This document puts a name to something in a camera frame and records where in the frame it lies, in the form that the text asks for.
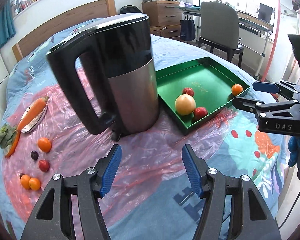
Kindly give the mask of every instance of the backpack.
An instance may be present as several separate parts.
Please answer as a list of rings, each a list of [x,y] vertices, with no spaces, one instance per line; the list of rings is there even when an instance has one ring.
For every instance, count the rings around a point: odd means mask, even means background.
[[[120,9],[120,14],[124,14],[124,13],[142,13],[142,12],[133,5],[126,5]]]

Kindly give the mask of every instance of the cable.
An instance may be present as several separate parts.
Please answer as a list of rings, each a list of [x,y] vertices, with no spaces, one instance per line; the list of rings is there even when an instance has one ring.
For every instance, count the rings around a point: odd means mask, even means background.
[[[294,201],[292,207],[290,208],[290,211],[289,211],[289,213],[288,213],[286,219],[285,219],[284,222],[279,226],[279,229],[280,229],[280,228],[284,225],[284,223],[288,220],[288,217],[290,216],[290,214],[291,214],[291,212],[292,212],[292,210],[293,210],[295,204],[297,203],[297,200],[298,200],[299,197],[300,197],[300,192],[299,192],[298,196],[296,197],[296,200]]]

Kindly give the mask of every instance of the carrot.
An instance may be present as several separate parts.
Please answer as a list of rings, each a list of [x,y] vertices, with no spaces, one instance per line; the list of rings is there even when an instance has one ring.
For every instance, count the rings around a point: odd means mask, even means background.
[[[29,110],[26,113],[25,117],[20,121],[17,130],[22,130],[26,125],[28,125],[34,118],[36,118],[36,116],[38,114],[40,114],[43,109],[46,107],[47,105],[47,101],[48,101],[49,97],[42,97],[37,99],[33,106],[28,107]]]
[[[11,145],[10,150],[6,154],[6,157],[10,157],[14,153],[14,151],[16,150],[16,147],[17,147],[19,139],[20,139],[20,134],[21,134],[21,132],[17,131],[16,138],[14,139],[13,144]]]

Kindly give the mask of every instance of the blue gripper pad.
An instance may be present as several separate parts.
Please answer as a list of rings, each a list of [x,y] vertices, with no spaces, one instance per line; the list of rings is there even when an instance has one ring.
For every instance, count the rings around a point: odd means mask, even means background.
[[[104,197],[110,191],[114,177],[119,168],[121,158],[122,158],[122,151],[121,151],[121,147],[119,146],[116,148],[115,152],[113,153],[112,158],[109,161],[105,172],[103,173],[102,180],[101,180],[102,181],[101,189],[100,189],[101,197]]]
[[[194,193],[198,195],[200,198],[203,195],[202,184],[201,184],[201,176],[197,166],[194,163],[194,160],[187,149],[186,145],[182,148],[182,161],[186,168],[186,172],[188,175],[188,179],[190,181],[192,190]]]
[[[272,93],[272,94],[276,94],[280,91],[279,87],[277,87],[276,84],[269,83],[269,82],[255,81],[252,84],[252,87],[255,91],[261,91],[261,92]]]

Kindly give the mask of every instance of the green tray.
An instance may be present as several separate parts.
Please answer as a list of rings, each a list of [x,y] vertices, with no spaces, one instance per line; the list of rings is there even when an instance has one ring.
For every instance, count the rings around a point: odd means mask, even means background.
[[[223,108],[232,105],[231,88],[234,84],[242,85],[243,92],[240,96],[246,95],[250,88],[242,79],[209,57],[158,70],[156,76],[158,94],[165,109],[184,135],[211,120]],[[209,113],[197,122],[192,122],[193,114],[180,116],[174,107],[177,97],[186,87],[194,90],[196,107],[203,106]]]

